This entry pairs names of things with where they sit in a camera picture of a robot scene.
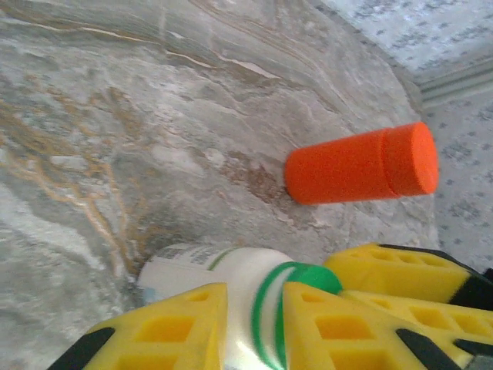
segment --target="white cylinder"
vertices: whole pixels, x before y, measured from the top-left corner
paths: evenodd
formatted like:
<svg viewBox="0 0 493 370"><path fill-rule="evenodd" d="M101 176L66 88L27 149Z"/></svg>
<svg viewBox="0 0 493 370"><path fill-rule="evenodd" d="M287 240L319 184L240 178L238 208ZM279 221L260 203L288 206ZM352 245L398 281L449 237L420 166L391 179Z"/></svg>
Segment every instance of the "white cylinder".
<svg viewBox="0 0 493 370"><path fill-rule="evenodd" d="M176 244L163 248L142 269L138 285L147 304L172 297L216 282L226 282L228 290L228 323L226 358L228 369L269 370L255 352L251 316L260 285L267 275L285 262L287 255L263 248L226 247L211 244ZM283 281L294 267L285 271L267 287L262 304L260 326L270 360L282 368L274 352L273 330L276 308Z"/></svg>
<svg viewBox="0 0 493 370"><path fill-rule="evenodd" d="M284 370L281 309L284 283L337 293L330 270L302 264L272 249L231 244L175 244L163 248L142 269L138 285L147 304L209 283L228 291L225 366L228 370Z"/></svg>

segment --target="marble veining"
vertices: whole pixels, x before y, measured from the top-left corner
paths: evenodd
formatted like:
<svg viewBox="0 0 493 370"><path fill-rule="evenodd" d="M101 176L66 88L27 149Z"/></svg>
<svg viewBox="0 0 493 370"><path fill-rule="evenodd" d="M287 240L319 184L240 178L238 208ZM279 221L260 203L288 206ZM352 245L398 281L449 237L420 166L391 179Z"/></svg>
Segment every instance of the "marble veining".
<svg viewBox="0 0 493 370"><path fill-rule="evenodd" d="M231 241L313 263L368 241L438 247L432 197L287 196L292 149L420 118L389 65L305 1L1 9L7 368L46 368L138 305L132 281L166 245Z"/></svg>

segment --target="gray marble floor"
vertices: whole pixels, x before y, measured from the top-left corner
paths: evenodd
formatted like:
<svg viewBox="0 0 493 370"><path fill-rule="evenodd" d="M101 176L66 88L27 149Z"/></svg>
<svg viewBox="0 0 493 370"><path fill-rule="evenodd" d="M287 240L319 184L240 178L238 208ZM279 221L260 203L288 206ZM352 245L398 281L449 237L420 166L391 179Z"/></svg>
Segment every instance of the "gray marble floor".
<svg viewBox="0 0 493 370"><path fill-rule="evenodd" d="M139 304L139 267L176 242L314 263L368 241L437 246L432 197L285 193L292 149L420 118L391 68L306 2L57 4L2 3L7 368L45 368Z"/></svg>

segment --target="yellow plastic housing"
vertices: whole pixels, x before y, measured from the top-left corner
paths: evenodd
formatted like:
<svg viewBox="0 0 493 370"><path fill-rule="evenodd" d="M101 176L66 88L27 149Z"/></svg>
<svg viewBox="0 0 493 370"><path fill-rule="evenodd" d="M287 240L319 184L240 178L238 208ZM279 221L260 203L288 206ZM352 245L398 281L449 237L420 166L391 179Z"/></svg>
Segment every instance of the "yellow plastic housing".
<svg viewBox="0 0 493 370"><path fill-rule="evenodd" d="M426 370L396 335L397 329L432 337L464 368L472 356L452 348L453 340L492 343L493 318L488 311L446 306L379 294L344 292L336 296L301 283L287 283L283 308L288 368Z"/></svg>
<svg viewBox="0 0 493 370"><path fill-rule="evenodd" d="M222 369L226 320L226 284L204 285L91 328L116 331L84 369Z"/></svg>
<svg viewBox="0 0 493 370"><path fill-rule="evenodd" d="M447 303L470 276L455 263L426 252L365 244L324 263L344 289Z"/></svg>
<svg viewBox="0 0 493 370"><path fill-rule="evenodd" d="M471 355L456 347L455 339L493 345L492 311L360 291L343 291L340 296L411 322L461 368Z"/></svg>

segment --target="baseboard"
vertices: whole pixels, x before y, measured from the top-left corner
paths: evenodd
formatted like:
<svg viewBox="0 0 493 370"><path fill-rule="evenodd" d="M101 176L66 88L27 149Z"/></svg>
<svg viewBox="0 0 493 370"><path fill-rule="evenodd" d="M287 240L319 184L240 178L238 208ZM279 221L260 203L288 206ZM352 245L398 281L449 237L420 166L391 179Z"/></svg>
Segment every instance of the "baseboard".
<svg viewBox="0 0 493 370"><path fill-rule="evenodd" d="M424 109L476 93L493 93L493 59L419 85Z"/></svg>

